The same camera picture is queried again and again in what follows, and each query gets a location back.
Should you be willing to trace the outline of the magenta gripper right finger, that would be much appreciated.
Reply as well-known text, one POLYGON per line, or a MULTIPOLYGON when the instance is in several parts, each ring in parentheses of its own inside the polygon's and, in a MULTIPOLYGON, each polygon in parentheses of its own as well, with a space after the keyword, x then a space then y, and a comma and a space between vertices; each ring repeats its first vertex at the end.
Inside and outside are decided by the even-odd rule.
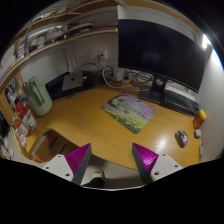
POLYGON ((137 143, 132 144, 132 155, 144 185, 182 169, 168 154, 156 154, 137 143))

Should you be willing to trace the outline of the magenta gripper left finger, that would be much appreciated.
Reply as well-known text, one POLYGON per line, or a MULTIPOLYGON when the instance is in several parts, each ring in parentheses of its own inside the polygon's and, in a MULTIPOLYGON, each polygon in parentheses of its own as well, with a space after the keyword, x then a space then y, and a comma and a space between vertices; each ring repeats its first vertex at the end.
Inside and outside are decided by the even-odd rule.
POLYGON ((43 167, 43 170, 80 185, 91 155, 91 144, 86 144, 67 155, 57 154, 43 167))

